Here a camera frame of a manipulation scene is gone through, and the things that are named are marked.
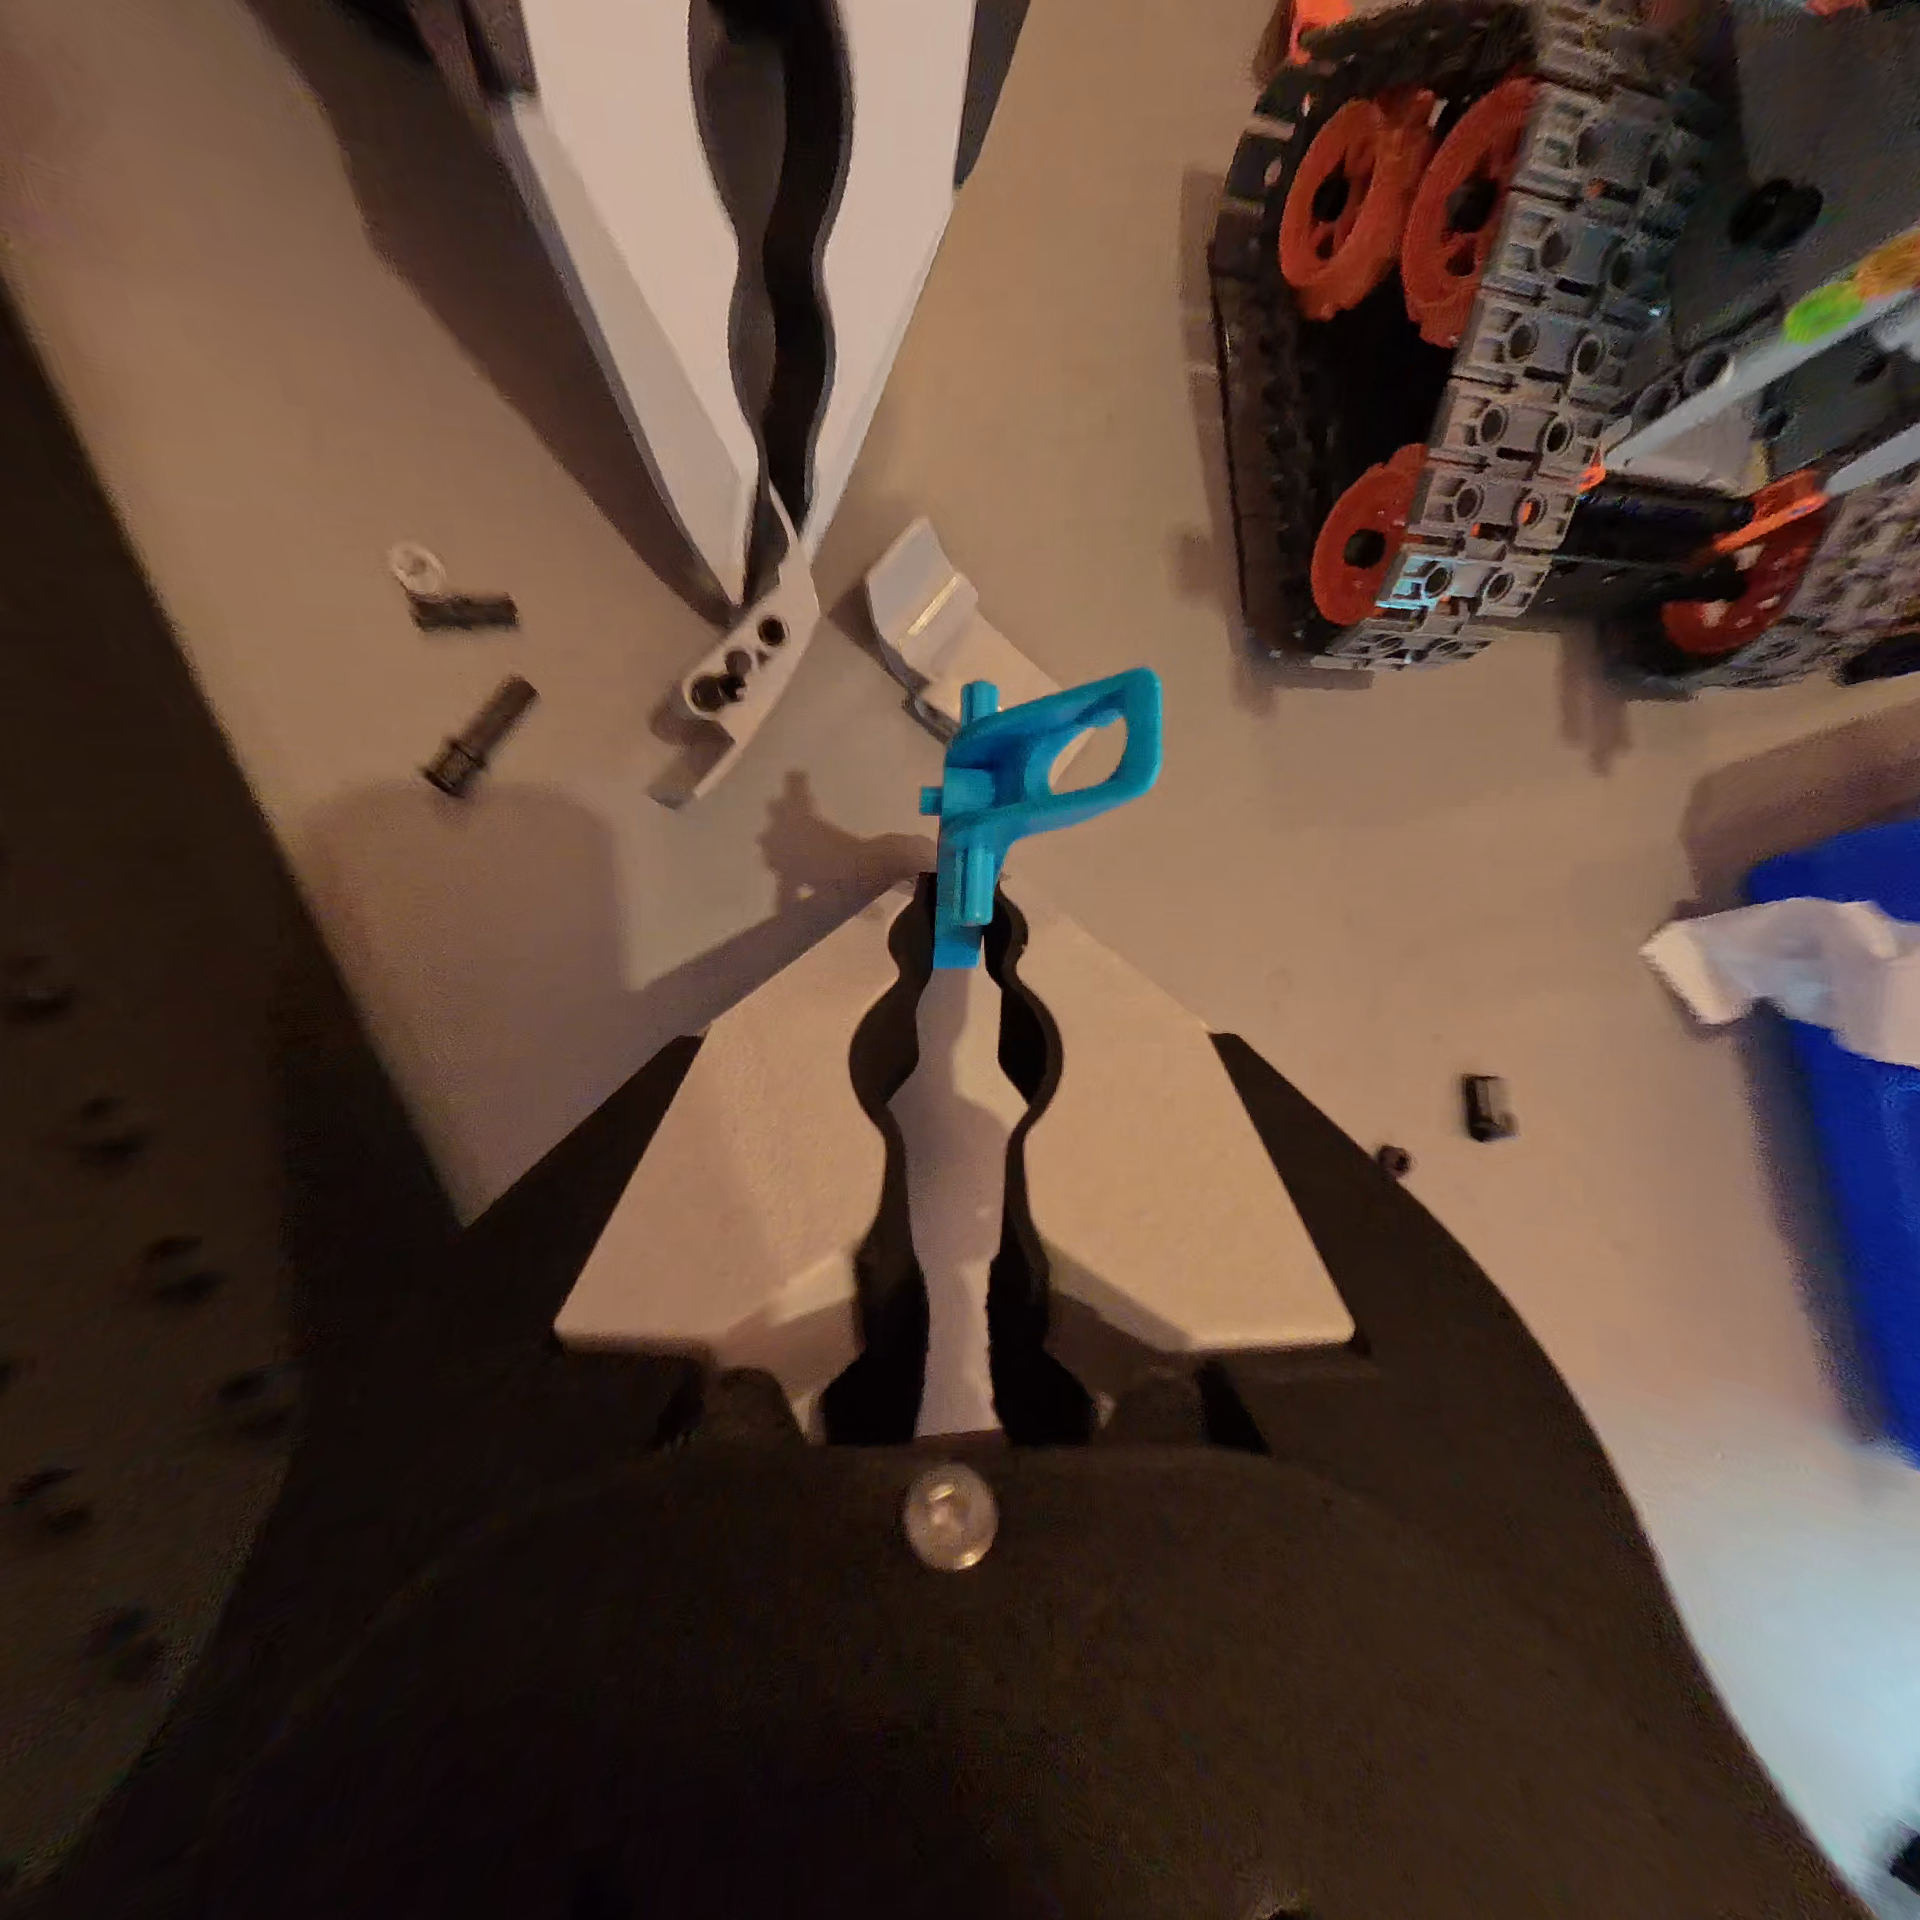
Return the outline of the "grey orange tracked toy robot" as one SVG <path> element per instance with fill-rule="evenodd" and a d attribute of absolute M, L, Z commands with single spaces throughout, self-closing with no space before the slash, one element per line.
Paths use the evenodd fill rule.
<path fill-rule="evenodd" d="M 1277 2 L 1212 228 L 1267 656 L 1917 671 L 1917 2 Z"/>

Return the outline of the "blue storage bin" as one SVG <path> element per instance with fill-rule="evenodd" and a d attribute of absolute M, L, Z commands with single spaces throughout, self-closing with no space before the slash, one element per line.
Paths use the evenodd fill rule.
<path fill-rule="evenodd" d="M 1777 852 L 1745 900 L 1868 900 L 1917 922 L 1917 820 Z M 1777 1014 L 1813 1118 L 1843 1300 L 1882 1438 L 1917 1463 L 1917 1066 L 1868 1060 L 1813 1021 Z"/>

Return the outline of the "black perforated chair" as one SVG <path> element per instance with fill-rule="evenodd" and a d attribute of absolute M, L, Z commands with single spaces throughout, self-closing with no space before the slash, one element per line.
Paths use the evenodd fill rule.
<path fill-rule="evenodd" d="M 328 1323 L 447 1223 L 2 293 L 2 1918 L 220 1660 Z"/>

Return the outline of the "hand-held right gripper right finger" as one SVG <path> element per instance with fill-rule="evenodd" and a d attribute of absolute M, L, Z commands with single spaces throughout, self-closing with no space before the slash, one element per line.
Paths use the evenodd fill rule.
<path fill-rule="evenodd" d="M 1202 1014 L 1057 905 L 997 899 L 997 1063 L 1022 1097 L 989 1265 L 989 1390 L 1085 1444 L 1146 1377 L 1336 1355 L 1354 1318 Z"/>

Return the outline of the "grey curved panel assembly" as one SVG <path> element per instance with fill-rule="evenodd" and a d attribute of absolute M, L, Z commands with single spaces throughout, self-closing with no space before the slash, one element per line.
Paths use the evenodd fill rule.
<path fill-rule="evenodd" d="M 866 574 L 879 656 L 909 712 L 936 739 L 962 724 L 962 689 L 994 683 L 1015 707 L 1057 692 L 980 610 L 972 581 L 946 559 L 928 515 L 911 519 Z"/>
<path fill-rule="evenodd" d="M 814 559 L 782 493 L 764 496 L 749 556 L 758 566 L 756 598 L 733 631 L 670 683 L 652 712 L 670 755 L 647 792 L 666 809 L 700 803 L 736 769 L 793 684 L 824 622 Z"/>

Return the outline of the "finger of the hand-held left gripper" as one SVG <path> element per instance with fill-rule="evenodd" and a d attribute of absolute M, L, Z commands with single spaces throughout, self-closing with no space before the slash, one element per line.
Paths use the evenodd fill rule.
<path fill-rule="evenodd" d="M 972 2 L 772 2 L 782 176 L 764 239 L 767 484 L 824 539 L 956 196 Z"/>
<path fill-rule="evenodd" d="M 764 449 L 737 391 L 740 243 L 691 2 L 521 2 L 498 146 L 706 592 L 749 604 Z"/>

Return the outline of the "black pin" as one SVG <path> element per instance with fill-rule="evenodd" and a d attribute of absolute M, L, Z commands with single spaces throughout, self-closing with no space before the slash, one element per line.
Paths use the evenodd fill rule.
<path fill-rule="evenodd" d="M 435 756 L 423 766 L 423 781 L 450 800 L 467 795 L 537 703 L 539 689 L 528 680 L 510 676 L 498 683 L 485 705 L 441 742 Z"/>

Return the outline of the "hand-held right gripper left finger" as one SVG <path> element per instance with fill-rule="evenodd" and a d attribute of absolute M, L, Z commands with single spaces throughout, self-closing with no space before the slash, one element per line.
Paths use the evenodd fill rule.
<path fill-rule="evenodd" d="M 832 1444 L 919 1432 L 932 1303 L 893 1100 L 934 879 L 903 883 L 691 1043 L 555 1336 L 764 1371 Z"/>

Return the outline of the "clear plastic bag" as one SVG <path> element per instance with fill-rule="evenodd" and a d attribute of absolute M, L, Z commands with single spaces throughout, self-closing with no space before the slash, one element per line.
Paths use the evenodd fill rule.
<path fill-rule="evenodd" d="M 1770 1004 L 1857 1058 L 1917 1066 L 1917 925 L 1872 900 L 1788 899 L 1669 922 L 1640 960 L 1706 1029 Z"/>

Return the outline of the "teal separator tool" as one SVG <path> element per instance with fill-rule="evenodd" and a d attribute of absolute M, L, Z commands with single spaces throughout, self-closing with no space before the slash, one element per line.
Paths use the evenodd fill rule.
<path fill-rule="evenodd" d="M 1057 788 L 1057 756 L 1094 730 L 1125 730 L 1118 766 L 1087 788 Z M 932 906 L 932 963 L 968 974 L 982 960 L 1005 856 L 1015 843 L 1076 828 L 1143 800 L 1163 774 L 1163 680 L 1126 670 L 1005 707 L 1000 684 L 962 684 L 959 724 L 922 815 L 941 823 Z"/>

